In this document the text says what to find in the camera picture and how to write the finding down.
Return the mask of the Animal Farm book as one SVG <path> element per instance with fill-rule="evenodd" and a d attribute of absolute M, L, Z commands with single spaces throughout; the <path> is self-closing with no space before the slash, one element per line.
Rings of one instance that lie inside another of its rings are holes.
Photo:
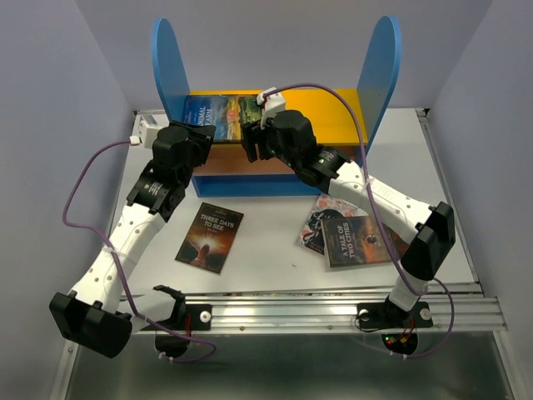
<path fill-rule="evenodd" d="M 215 142 L 239 143 L 242 126 L 260 120 L 261 116 L 253 95 L 189 95 L 184 102 L 182 121 L 215 126 Z"/>

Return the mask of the Little Women floral book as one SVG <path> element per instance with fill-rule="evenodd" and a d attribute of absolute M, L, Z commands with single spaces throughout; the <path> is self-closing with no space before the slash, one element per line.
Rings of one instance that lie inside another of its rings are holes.
<path fill-rule="evenodd" d="M 300 246 L 324 255 L 324 238 L 322 235 L 321 222 L 327 219 L 362 216 L 358 207 L 350 203 L 321 194 L 311 210 L 304 226 L 299 233 L 296 243 Z"/>

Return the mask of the A Tale of Two Cities book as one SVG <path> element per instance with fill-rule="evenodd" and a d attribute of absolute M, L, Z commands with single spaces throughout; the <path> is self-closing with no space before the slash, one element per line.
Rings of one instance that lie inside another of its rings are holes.
<path fill-rule="evenodd" d="M 321 224 L 330 269 L 362 268 L 391 261 L 373 217 L 338 217 Z"/>

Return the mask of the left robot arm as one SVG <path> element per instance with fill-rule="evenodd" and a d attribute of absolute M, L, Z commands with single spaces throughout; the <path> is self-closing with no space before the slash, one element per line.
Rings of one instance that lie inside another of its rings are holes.
<path fill-rule="evenodd" d="M 186 297 L 157 285 L 134 298 L 127 284 L 153 238 L 185 197 L 195 168 L 206 163 L 216 128 L 171 121 L 157 132 L 152 158 L 127 195 L 116 227 L 106 235 L 93 227 L 102 249 L 83 277 L 66 294 L 56 293 L 49 309 L 64 338 L 107 358 L 116 357 L 131 335 L 148 326 L 175 338 L 158 356 L 179 363 L 193 337 Z"/>

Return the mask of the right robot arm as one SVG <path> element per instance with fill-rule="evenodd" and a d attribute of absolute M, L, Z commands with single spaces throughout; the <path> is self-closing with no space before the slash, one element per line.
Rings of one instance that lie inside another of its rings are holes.
<path fill-rule="evenodd" d="M 241 144 L 250 162 L 277 158 L 310 187 L 374 216 L 408 246 L 394 261 L 399 277 L 383 305 L 384 318 L 402 325 L 456 242 L 453 208 L 417 201 L 366 174 L 346 154 L 317 142 L 311 122 L 296 110 L 242 127 Z"/>

